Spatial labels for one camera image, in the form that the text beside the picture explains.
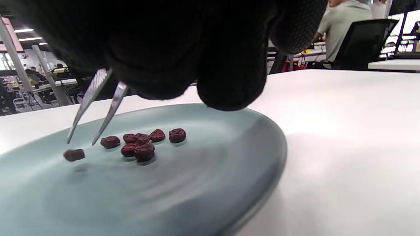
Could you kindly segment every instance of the white table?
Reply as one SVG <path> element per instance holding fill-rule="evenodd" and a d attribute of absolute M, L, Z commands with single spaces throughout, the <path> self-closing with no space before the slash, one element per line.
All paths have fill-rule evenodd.
<path fill-rule="evenodd" d="M 63 86 L 70 86 L 70 85 L 77 85 L 77 80 L 76 79 L 64 79 L 61 81 L 56 81 L 55 85 L 57 86 L 58 89 L 58 94 L 55 94 L 55 96 L 61 96 L 61 101 L 64 101 L 65 103 L 63 105 L 70 105 L 71 101 L 69 100 L 68 96 L 66 95 L 66 92 L 63 88 Z M 47 91 L 51 89 L 51 85 L 50 84 L 44 84 L 44 85 L 40 85 L 40 87 L 38 89 L 32 89 L 32 93 L 39 93 L 39 92 L 43 92 L 43 91 Z"/>
<path fill-rule="evenodd" d="M 374 70 L 420 71 L 420 60 L 393 59 L 371 62 L 367 66 Z"/>
<path fill-rule="evenodd" d="M 419 88 L 414 73 L 269 76 L 249 108 L 282 128 L 287 163 L 274 194 L 237 236 L 417 236 Z M 105 117 L 110 102 L 92 103 L 81 122 Z M 126 97 L 117 113 L 191 102 L 200 102 L 196 87 L 169 101 Z M 1 117 L 0 152 L 70 127 L 78 107 Z M 33 125 L 46 118 L 48 125 Z"/>
<path fill-rule="evenodd" d="M 64 79 L 62 81 L 56 81 L 55 85 L 60 87 L 60 86 L 68 86 L 68 85 L 75 85 L 77 84 L 77 80 L 76 79 Z M 44 85 L 40 85 L 38 89 L 33 89 L 33 92 L 42 92 L 45 90 L 49 90 L 51 89 L 51 85 L 50 84 L 44 84 Z"/>

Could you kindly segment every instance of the metal tweezers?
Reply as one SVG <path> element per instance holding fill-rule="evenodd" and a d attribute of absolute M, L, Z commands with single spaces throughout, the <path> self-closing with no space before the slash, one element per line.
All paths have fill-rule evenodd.
<path fill-rule="evenodd" d="M 70 128 L 70 131 L 67 136 L 67 144 L 70 143 L 71 138 L 73 137 L 74 130 L 76 129 L 77 123 L 79 123 L 81 117 L 88 109 L 89 105 L 95 100 L 98 96 L 99 92 L 104 87 L 106 81 L 108 81 L 109 77 L 112 74 L 112 69 L 106 71 L 105 69 L 99 69 L 96 71 L 95 76 L 92 79 L 89 87 L 86 90 L 85 95 L 83 96 L 83 100 L 80 104 L 79 110 L 77 111 L 76 118 L 73 121 L 73 125 Z M 104 122 L 102 123 L 99 132 L 96 134 L 95 138 L 92 141 L 92 146 L 95 145 L 96 141 L 98 141 L 101 134 L 104 132 L 105 128 L 108 126 L 109 122 L 111 121 L 112 117 L 115 115 L 118 107 L 120 106 L 124 96 L 127 93 L 127 85 L 123 82 L 119 82 L 117 85 L 117 89 L 114 92 L 114 96 L 112 98 L 111 107 L 109 108 L 108 114 L 105 117 Z"/>

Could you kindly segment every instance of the ceiling light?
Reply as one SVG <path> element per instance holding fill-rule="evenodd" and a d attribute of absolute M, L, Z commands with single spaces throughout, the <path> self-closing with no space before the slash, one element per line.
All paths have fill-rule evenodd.
<path fill-rule="evenodd" d="M 19 39 L 19 41 L 29 41 L 29 40 L 37 40 L 37 39 L 42 39 L 42 37 Z"/>
<path fill-rule="evenodd" d="M 31 32 L 34 31 L 34 29 L 17 29 L 14 32 L 15 33 L 22 33 L 22 32 Z"/>

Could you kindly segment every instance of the man's arm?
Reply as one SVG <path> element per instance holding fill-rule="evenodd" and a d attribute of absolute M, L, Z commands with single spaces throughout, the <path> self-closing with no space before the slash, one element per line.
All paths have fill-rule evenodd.
<path fill-rule="evenodd" d="M 322 36 L 322 34 L 320 33 L 320 32 L 316 32 L 315 33 L 315 37 L 314 37 L 314 39 L 312 40 L 312 42 L 316 42 L 316 41 L 318 41 L 318 40 L 321 40 L 321 38 L 322 38 L 323 36 Z"/>
<path fill-rule="evenodd" d="M 321 39 L 324 36 L 324 33 L 328 31 L 331 25 L 331 14 L 331 12 L 328 12 L 322 17 L 313 41 Z"/>

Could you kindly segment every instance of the dried red date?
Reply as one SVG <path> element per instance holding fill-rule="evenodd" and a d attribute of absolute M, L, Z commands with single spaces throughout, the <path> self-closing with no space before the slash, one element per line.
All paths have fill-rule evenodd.
<path fill-rule="evenodd" d="M 69 149 L 63 153 L 63 156 L 68 161 L 77 161 L 84 158 L 84 151 L 83 149 Z"/>
<path fill-rule="evenodd" d="M 120 139 L 117 136 L 108 136 L 101 139 L 101 145 L 106 149 L 120 146 Z"/>
<path fill-rule="evenodd" d="M 165 133 L 161 129 L 157 129 L 150 134 L 152 142 L 160 142 L 165 139 Z"/>
<path fill-rule="evenodd" d="M 138 147 L 138 145 L 135 143 L 126 144 L 123 148 L 121 148 L 121 154 L 125 157 L 133 157 L 136 147 Z"/>
<path fill-rule="evenodd" d="M 153 144 L 144 144 L 134 149 L 134 156 L 137 162 L 150 161 L 155 156 L 155 146 Z"/>
<path fill-rule="evenodd" d="M 181 128 L 176 128 L 169 131 L 169 141 L 171 143 L 180 143 L 186 138 L 185 130 Z"/>
<path fill-rule="evenodd" d="M 136 134 L 136 136 L 137 136 L 136 143 L 138 145 L 143 145 L 143 144 L 149 143 L 149 141 L 150 141 L 150 136 L 147 135 L 147 134 L 140 134 L 140 135 Z"/>
<path fill-rule="evenodd" d="M 136 137 L 137 137 L 137 138 L 140 138 L 140 137 L 149 137 L 149 135 L 148 135 L 148 134 L 141 134 L 141 133 L 138 133 L 138 134 L 136 134 Z"/>
<path fill-rule="evenodd" d="M 123 139 L 126 143 L 135 143 L 137 142 L 137 137 L 135 134 L 125 134 Z"/>

